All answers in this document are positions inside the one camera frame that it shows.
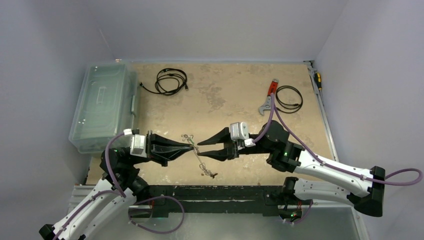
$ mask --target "screwdriver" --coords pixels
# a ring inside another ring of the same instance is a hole
[[[321,85],[321,75],[319,72],[316,72],[313,75],[313,80],[315,81],[316,87],[318,88],[319,96],[321,98],[322,105],[324,106],[323,93],[321,92],[323,86]]]

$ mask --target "wooden board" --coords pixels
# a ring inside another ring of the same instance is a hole
[[[189,90],[173,96],[156,95],[141,90],[139,106],[140,132],[162,135],[181,141],[181,135],[194,135],[194,142],[213,136],[231,123],[247,122],[250,133],[258,133],[268,120],[259,114],[259,106],[266,99],[272,79],[279,79],[279,86],[290,85],[303,96],[303,107],[294,114],[282,113],[286,124],[311,149],[326,158],[332,158],[321,112],[315,97],[306,65],[303,64],[237,64],[237,63],[184,63],[157,64],[135,63],[138,80],[154,91],[156,75],[164,68],[182,69],[187,73]],[[176,82],[163,81],[164,88],[172,89]],[[297,103],[299,97],[291,90],[279,93],[283,102]],[[222,149],[222,144],[202,146],[200,151]],[[136,165],[139,175],[151,185],[281,185],[285,177],[300,176],[279,172],[266,163],[267,154],[245,155],[220,162],[202,157],[206,168],[218,173],[215,179],[202,175],[199,162],[193,152],[171,161],[168,167],[154,162]],[[93,159],[87,184],[96,184],[103,171],[100,160]]]

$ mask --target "chain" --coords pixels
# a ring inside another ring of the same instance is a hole
[[[187,141],[189,144],[191,144],[193,146],[193,153],[194,155],[196,155],[197,160],[199,161],[199,168],[204,172],[205,175],[211,177],[211,178],[215,178],[216,175],[218,175],[218,173],[213,173],[211,172],[211,170],[208,170],[206,168],[206,164],[204,162],[202,162],[202,160],[199,157],[199,147],[197,147],[195,145],[195,143],[193,142],[193,135],[187,135],[187,134],[182,134],[182,141]]]

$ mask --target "white wall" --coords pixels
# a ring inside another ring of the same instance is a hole
[[[424,170],[423,13],[424,1],[350,0],[316,58],[341,162]],[[366,218],[371,239],[423,239],[423,197],[423,183],[386,186],[383,217]]]
[[[85,65],[112,53],[82,0],[3,0],[0,32],[0,238],[39,239],[87,173],[68,141]]]
[[[88,0],[114,57],[313,60],[347,0]]]

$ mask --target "plastic container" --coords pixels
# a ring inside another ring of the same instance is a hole
[[[69,133],[78,152],[101,153],[117,133],[136,127],[137,88],[137,73],[126,63],[87,68]],[[128,147],[129,143],[128,137],[121,137],[112,147]]]

